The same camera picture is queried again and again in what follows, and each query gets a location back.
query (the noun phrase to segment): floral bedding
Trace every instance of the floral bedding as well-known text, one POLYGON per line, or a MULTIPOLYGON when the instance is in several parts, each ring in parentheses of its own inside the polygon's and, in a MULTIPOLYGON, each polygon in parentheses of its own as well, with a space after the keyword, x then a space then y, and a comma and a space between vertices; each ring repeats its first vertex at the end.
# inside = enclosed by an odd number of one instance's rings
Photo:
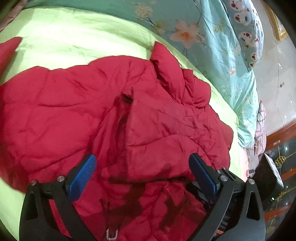
POLYGON ((259 107, 255 76, 220 0, 30 0, 26 8, 36 6, 102 12, 158 34, 214 85, 239 118, 240 145, 253 147, 259 107))

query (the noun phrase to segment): red down jacket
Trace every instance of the red down jacket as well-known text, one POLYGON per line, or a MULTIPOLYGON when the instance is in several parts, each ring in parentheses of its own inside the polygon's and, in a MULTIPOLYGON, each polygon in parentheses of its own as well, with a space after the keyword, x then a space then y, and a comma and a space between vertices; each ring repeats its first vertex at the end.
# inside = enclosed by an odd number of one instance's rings
POLYGON ((0 175, 25 191, 29 180, 52 181, 93 153, 97 169, 74 207, 98 240, 108 228, 119 229, 118 241, 186 240, 205 215, 184 187, 189 155, 230 165, 233 132, 210 96, 158 42, 150 60, 28 69, 0 87, 0 175))

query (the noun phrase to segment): white pillow with red dots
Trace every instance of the white pillow with red dots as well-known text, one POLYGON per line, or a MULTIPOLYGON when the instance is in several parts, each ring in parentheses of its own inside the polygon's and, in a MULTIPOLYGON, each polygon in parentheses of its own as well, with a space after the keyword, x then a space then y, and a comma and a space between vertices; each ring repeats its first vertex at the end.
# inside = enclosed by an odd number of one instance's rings
POLYGON ((258 13, 251 0, 222 0, 238 38, 248 69, 260 60, 264 34, 258 13))

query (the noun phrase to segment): blue grip pad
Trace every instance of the blue grip pad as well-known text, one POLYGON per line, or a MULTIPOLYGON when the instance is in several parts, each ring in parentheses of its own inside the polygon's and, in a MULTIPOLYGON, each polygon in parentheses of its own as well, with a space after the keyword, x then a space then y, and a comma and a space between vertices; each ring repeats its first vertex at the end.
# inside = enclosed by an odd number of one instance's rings
POLYGON ((86 184, 88 183, 95 169, 96 157, 94 155, 90 155, 90 157, 87 159, 87 161, 84 163, 82 168, 79 170, 79 172, 69 185, 69 202, 77 201, 80 198, 86 184))
POLYGON ((215 201, 217 199, 217 186, 194 154, 189 157, 189 167, 204 196, 209 201, 215 201))

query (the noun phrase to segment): green bedsheet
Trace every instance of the green bedsheet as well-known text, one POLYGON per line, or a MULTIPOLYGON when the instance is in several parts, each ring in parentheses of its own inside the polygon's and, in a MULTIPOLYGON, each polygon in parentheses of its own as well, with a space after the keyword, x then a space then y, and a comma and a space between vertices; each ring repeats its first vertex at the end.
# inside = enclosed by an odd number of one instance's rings
MULTIPOLYGON (((17 54, 4 72, 0 83, 34 66, 48 69, 88 64, 110 56, 129 55, 149 59, 155 41, 167 46, 183 68, 209 83, 210 105, 234 132, 230 150, 230 170, 242 176, 237 136, 238 118, 213 85, 174 47, 145 27, 110 15, 62 7, 23 10, 0 34, 0 42, 23 37, 17 54)), ((0 179, 0 219, 19 239, 19 220, 24 194, 11 189, 0 179)))

